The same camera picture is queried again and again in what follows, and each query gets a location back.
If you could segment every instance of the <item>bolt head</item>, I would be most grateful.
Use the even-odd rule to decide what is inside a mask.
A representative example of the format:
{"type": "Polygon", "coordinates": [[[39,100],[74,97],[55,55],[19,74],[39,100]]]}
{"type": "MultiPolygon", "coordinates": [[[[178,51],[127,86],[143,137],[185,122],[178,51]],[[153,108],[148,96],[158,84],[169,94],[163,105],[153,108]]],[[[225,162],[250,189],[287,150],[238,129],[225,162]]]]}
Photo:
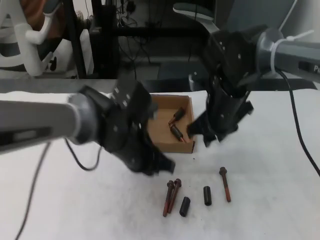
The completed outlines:
{"type": "Polygon", "coordinates": [[[170,181],[168,181],[168,183],[166,185],[168,188],[170,188],[170,187],[174,187],[175,183],[174,183],[174,181],[170,180],[170,181]]]}
{"type": "Polygon", "coordinates": [[[223,167],[220,167],[220,171],[219,171],[219,174],[220,175],[225,175],[227,173],[227,169],[223,166],[223,167]]]}
{"type": "Polygon", "coordinates": [[[177,178],[177,179],[174,181],[174,184],[175,184],[175,185],[178,185],[179,188],[182,186],[181,180],[180,180],[179,178],[177,178]]]}

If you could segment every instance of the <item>black pipe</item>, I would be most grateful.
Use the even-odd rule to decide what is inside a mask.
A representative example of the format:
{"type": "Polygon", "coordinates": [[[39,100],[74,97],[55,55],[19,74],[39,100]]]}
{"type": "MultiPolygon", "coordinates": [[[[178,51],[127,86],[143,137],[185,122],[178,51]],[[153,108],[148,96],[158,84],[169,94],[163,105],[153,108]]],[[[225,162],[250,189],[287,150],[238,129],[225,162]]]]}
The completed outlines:
{"type": "Polygon", "coordinates": [[[124,37],[169,37],[169,38],[207,38],[208,31],[202,27],[119,27],[111,34],[124,37]]]}

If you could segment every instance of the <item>black cable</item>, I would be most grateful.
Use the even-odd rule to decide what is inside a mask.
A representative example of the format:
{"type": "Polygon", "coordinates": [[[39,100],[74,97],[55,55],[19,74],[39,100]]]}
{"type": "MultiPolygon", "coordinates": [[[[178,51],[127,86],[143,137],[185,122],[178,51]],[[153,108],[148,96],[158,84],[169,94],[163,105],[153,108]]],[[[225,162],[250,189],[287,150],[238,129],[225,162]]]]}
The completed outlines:
{"type": "Polygon", "coordinates": [[[98,167],[98,165],[99,165],[99,160],[100,160],[100,152],[101,152],[101,150],[102,150],[102,146],[100,146],[100,148],[99,148],[99,150],[98,150],[98,154],[97,154],[97,157],[96,157],[96,163],[95,163],[95,165],[94,165],[93,167],[85,167],[85,166],[83,166],[83,165],[79,162],[79,159],[77,158],[74,150],[73,150],[72,147],[70,146],[70,143],[68,142],[68,140],[67,140],[66,138],[65,138],[64,140],[65,140],[66,146],[67,146],[68,149],[70,150],[70,152],[71,152],[71,154],[72,154],[75,162],[78,164],[78,166],[79,166],[82,170],[87,171],[87,172],[90,172],[90,171],[95,170],[95,169],[98,167]]]}
{"type": "Polygon", "coordinates": [[[166,10],[167,10],[167,0],[164,0],[164,8],[163,8],[163,12],[162,12],[162,15],[160,18],[160,28],[162,27],[162,23],[163,23],[163,19],[164,19],[166,10]]]}
{"type": "Polygon", "coordinates": [[[150,0],[148,0],[148,12],[149,12],[149,25],[151,23],[151,6],[150,6],[150,0]]]}
{"type": "Polygon", "coordinates": [[[88,13],[86,19],[88,20],[89,19],[89,10],[88,10],[88,5],[87,5],[87,0],[84,0],[84,2],[85,2],[86,12],[88,13]]]}
{"type": "MultiPolygon", "coordinates": [[[[198,5],[195,4],[195,13],[194,13],[194,21],[197,21],[197,13],[198,13],[198,5]]],[[[190,49],[189,49],[189,57],[188,57],[188,63],[190,62],[190,58],[191,58],[191,52],[192,52],[192,46],[194,45],[194,41],[191,43],[190,45],[190,49]]]]}
{"type": "Polygon", "coordinates": [[[30,211],[32,198],[33,198],[33,195],[34,195],[34,192],[35,192],[35,188],[36,188],[37,178],[39,176],[40,169],[41,169],[42,164],[43,164],[43,162],[45,160],[45,157],[46,157],[46,154],[48,152],[48,149],[49,149],[50,145],[51,145],[51,142],[48,142],[45,145],[45,147],[44,147],[44,149],[42,151],[40,160],[39,160],[39,162],[38,162],[38,164],[36,166],[35,173],[34,173],[33,179],[32,179],[31,188],[30,188],[30,191],[29,191],[29,197],[28,197],[28,201],[27,201],[27,205],[26,205],[23,221],[22,221],[22,224],[20,226],[19,232],[17,233],[17,235],[15,237],[15,240],[18,240],[20,238],[22,232],[25,229],[25,225],[26,225],[26,222],[27,222],[27,219],[28,219],[28,216],[29,216],[29,211],[30,211]]]}
{"type": "Polygon", "coordinates": [[[136,58],[137,58],[137,56],[138,56],[139,50],[138,50],[138,52],[136,53],[135,58],[134,58],[134,55],[133,55],[133,53],[132,53],[132,51],[131,51],[131,48],[130,48],[130,43],[129,43],[129,38],[128,38],[128,37],[126,37],[126,42],[127,42],[127,44],[128,44],[129,53],[130,53],[131,59],[132,59],[133,70],[134,70],[134,80],[137,80],[137,70],[136,70],[135,60],[136,60],[136,58]]]}
{"type": "Polygon", "coordinates": [[[291,105],[292,105],[292,112],[293,112],[293,117],[294,117],[294,122],[295,122],[295,128],[296,128],[296,132],[298,134],[298,138],[299,138],[299,141],[300,141],[300,144],[301,144],[301,147],[305,153],[305,155],[307,156],[307,158],[309,159],[310,163],[312,164],[313,168],[315,169],[316,173],[319,175],[320,177],[320,169],[318,168],[317,164],[315,163],[315,161],[313,160],[313,158],[311,157],[306,145],[305,145],[305,142],[302,138],[302,135],[301,135],[301,130],[300,130],[300,125],[299,125],[299,120],[298,120],[298,115],[297,115],[297,109],[296,109],[296,104],[295,104],[295,97],[294,97],[294,93],[291,89],[291,86],[290,86],[290,83],[289,83],[289,80],[287,78],[287,76],[279,69],[276,69],[275,70],[285,81],[286,83],[288,84],[288,87],[289,87],[289,94],[290,94],[290,99],[291,99],[291,105]]]}
{"type": "Polygon", "coordinates": [[[160,3],[160,0],[157,0],[157,2],[156,2],[156,10],[155,10],[155,14],[154,14],[154,22],[155,23],[156,23],[156,20],[157,20],[157,15],[158,15],[158,10],[159,10],[159,3],[160,3]]]}

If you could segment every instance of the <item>desk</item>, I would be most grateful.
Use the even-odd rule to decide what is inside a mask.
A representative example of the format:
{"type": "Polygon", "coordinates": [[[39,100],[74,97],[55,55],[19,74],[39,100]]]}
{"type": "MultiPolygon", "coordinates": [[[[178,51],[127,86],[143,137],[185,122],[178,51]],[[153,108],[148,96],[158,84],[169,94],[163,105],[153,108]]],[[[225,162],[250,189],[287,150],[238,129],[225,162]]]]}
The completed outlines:
{"type": "MultiPolygon", "coordinates": [[[[206,93],[192,97],[195,117],[206,93]]],[[[320,165],[320,92],[294,91],[305,144],[320,165]]],[[[65,102],[67,94],[0,94],[1,100],[65,102]]],[[[205,148],[196,139],[193,154],[168,154],[174,175],[146,177],[101,153],[95,172],[75,163],[63,140],[53,142],[39,174],[22,240],[318,240],[320,179],[305,156],[295,130],[288,92],[252,92],[255,111],[223,143],[205,148]],[[227,203],[219,168],[228,170],[232,202],[227,203]],[[166,183],[180,178],[177,204],[162,216],[166,183]],[[205,206],[203,186],[211,187],[205,206]],[[179,215],[184,196],[188,216],[179,215]]],[[[25,212],[36,164],[44,145],[0,155],[0,235],[14,239],[25,212]]],[[[80,161],[96,161],[98,146],[74,147],[80,161]]]]}

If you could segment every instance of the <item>rusty bolt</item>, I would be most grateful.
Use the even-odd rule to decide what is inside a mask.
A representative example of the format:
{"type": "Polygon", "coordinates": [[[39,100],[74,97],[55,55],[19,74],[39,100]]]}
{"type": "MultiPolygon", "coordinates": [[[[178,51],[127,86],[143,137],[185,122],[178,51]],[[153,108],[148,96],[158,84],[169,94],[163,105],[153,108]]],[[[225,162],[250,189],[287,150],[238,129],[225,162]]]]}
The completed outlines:
{"type": "Polygon", "coordinates": [[[230,192],[229,192],[229,187],[228,187],[228,182],[227,182],[227,169],[223,166],[220,168],[219,174],[222,176],[222,181],[223,181],[223,186],[224,186],[224,191],[225,191],[225,197],[226,201],[228,203],[231,202],[231,197],[230,197],[230,192]]]}
{"type": "Polygon", "coordinates": [[[172,198],[171,198],[171,201],[170,201],[170,204],[169,204],[168,214],[171,213],[172,208],[174,207],[174,204],[175,204],[175,200],[176,200],[176,197],[177,197],[177,194],[178,194],[178,190],[179,190],[179,188],[182,186],[182,185],[181,185],[181,180],[180,180],[179,178],[177,178],[177,179],[174,181],[174,184],[175,184],[175,186],[174,186],[172,198]]]}
{"type": "Polygon", "coordinates": [[[175,187],[174,181],[172,181],[172,180],[168,181],[168,183],[166,185],[168,186],[168,192],[166,193],[166,199],[165,199],[164,209],[163,209],[163,216],[164,217],[167,216],[168,207],[169,207],[171,195],[172,195],[172,190],[175,187]]]}

